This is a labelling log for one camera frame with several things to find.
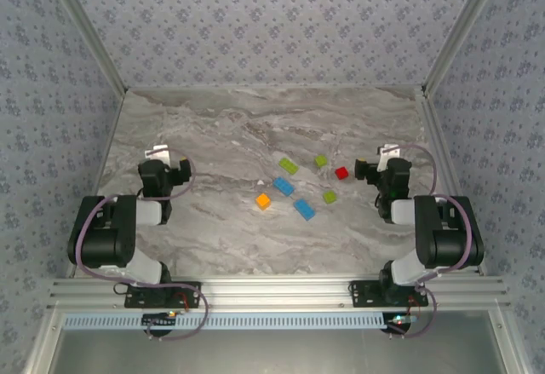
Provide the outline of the blue two-by-four lego brick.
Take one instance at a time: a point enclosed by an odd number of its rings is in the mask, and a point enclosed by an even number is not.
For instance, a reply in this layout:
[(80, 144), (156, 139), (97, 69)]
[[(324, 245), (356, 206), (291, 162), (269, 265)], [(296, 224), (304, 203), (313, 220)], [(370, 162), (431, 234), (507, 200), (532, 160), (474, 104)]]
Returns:
[(295, 187), (283, 177), (275, 178), (272, 184), (286, 197), (289, 197), (295, 191)]
[(314, 208), (305, 199), (297, 199), (294, 202), (294, 208), (306, 221), (311, 220), (316, 215)]

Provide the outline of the grey metal panel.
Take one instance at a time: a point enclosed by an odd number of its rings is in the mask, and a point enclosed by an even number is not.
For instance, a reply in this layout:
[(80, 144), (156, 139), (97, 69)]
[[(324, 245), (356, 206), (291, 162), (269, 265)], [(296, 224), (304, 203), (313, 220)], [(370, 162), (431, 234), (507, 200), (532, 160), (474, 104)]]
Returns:
[(66, 331), (49, 374), (507, 374), (487, 340), (390, 339), (380, 331)]

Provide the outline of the aluminium side rail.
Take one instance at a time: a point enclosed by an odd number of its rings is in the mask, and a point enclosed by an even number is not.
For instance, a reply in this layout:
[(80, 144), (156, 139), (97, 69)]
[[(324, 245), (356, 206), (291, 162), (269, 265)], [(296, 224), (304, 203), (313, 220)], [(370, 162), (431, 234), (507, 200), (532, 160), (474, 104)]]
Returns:
[(423, 280), (448, 273), (481, 273), (485, 246), (473, 207), (462, 194), (432, 101), (422, 89), (418, 100), (436, 170), (433, 196), (418, 199), (416, 205), (416, 248), (427, 270)]

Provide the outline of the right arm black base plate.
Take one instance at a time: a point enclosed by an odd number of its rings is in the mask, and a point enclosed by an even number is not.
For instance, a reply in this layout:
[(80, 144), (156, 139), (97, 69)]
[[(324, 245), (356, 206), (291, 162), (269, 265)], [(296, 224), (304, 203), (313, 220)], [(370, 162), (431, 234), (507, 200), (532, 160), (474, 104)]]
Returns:
[(411, 286), (383, 284), (378, 280), (354, 280), (348, 284), (354, 308), (407, 308), (428, 305), (426, 295)]

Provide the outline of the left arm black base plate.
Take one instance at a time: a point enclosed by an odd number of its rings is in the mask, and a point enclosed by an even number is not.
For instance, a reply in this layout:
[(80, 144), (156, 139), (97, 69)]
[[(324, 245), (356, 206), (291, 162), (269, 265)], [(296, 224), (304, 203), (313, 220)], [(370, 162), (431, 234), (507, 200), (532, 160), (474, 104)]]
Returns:
[(129, 285), (124, 292), (125, 308), (198, 308), (199, 294), (179, 286), (172, 288), (146, 288)]

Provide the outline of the long aluminium frame rail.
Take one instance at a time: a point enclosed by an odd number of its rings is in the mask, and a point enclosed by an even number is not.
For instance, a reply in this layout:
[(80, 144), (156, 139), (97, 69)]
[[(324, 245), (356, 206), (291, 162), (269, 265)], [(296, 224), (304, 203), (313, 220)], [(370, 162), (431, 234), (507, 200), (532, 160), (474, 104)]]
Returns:
[[(217, 312), (341, 311), (351, 308), (348, 284), (370, 275), (224, 275), (203, 276), (203, 294)], [(503, 280), (478, 273), (452, 273), (426, 283), (440, 311), (510, 308), (513, 300)], [(56, 279), (46, 297), (47, 308), (109, 311), (123, 307), (113, 283), (91, 278)]]

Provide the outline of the aluminium frame post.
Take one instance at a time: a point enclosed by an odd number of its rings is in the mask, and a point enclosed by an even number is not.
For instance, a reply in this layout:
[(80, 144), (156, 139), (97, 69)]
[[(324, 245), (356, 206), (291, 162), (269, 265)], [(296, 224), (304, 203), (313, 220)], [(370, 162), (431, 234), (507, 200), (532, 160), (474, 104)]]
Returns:
[(439, 51), (438, 57), (432, 65), (430, 73), (422, 85), (422, 92), (426, 98), (430, 99), (439, 87), (487, 1), (467, 0), (465, 2), (444, 45)]
[(60, 2), (71, 17), (72, 22), (79, 31), (89, 52), (98, 63), (98, 66), (105, 76), (106, 81), (110, 84), (116, 95), (123, 98), (126, 93), (123, 80), (118, 74), (118, 71), (107, 52), (106, 47), (100, 39), (99, 33), (94, 28), (90, 18), (83, 8), (83, 5), (80, 3), (80, 0), (60, 0)]

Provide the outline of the aluminium frame leg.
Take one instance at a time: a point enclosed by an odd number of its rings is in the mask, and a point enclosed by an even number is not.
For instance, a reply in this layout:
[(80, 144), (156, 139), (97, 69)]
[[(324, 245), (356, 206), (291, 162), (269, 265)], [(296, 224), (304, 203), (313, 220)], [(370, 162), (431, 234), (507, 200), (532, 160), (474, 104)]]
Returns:
[(43, 316), (40, 330), (26, 362), (24, 374), (48, 374), (59, 343), (64, 313), (48, 309)]
[(492, 330), (507, 374), (526, 374), (525, 362), (520, 354), (513, 319), (507, 311), (494, 309), (489, 312)]

